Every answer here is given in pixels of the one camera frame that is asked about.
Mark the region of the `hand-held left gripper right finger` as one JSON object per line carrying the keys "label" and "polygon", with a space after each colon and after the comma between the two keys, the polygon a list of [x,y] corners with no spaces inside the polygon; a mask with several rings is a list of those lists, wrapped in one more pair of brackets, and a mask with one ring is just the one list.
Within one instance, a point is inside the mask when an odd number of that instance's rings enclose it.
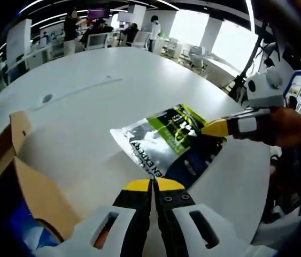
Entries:
{"label": "hand-held left gripper right finger", "polygon": [[275,255],[274,249],[240,240],[231,222],[206,205],[196,204],[180,183],[156,178],[153,188],[167,256]]}

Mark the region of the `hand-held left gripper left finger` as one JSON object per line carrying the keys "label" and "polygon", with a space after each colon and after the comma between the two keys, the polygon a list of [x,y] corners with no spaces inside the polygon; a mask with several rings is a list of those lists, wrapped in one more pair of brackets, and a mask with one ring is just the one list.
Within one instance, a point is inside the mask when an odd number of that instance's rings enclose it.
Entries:
{"label": "hand-held left gripper left finger", "polygon": [[35,256],[142,256],[150,226],[152,179],[128,183],[113,205],[100,207],[78,223],[57,246],[44,246]]}

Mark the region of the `person's right hand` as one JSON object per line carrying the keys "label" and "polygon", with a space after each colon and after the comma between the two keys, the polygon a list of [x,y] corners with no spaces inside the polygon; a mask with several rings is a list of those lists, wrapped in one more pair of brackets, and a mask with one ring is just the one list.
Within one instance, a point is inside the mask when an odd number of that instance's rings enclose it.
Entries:
{"label": "person's right hand", "polygon": [[285,107],[272,110],[259,122],[256,140],[279,147],[301,145],[301,114]]}

